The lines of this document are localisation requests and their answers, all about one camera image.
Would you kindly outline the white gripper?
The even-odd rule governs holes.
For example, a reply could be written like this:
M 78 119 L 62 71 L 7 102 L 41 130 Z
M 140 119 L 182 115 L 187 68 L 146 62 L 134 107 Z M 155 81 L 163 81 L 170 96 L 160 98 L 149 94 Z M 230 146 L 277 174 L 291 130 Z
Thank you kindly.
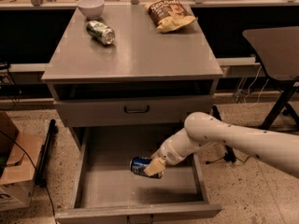
M 153 160 L 144 169 L 147 176 L 157 175 L 164 171 L 166 165 L 177 165 L 185 160 L 176 150 L 176 141 L 173 138 L 166 139 L 161 146 L 151 155 Z

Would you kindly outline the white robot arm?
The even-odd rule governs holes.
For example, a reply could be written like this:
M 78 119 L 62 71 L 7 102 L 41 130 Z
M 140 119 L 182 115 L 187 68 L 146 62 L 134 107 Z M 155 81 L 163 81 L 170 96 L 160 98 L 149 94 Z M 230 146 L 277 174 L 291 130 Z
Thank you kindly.
M 177 165 L 190 154 L 216 142 L 299 178 L 298 135 L 235 126 L 202 112 L 191 113 L 184 127 L 162 143 L 151 156 L 145 174 L 156 175 L 167 165 Z

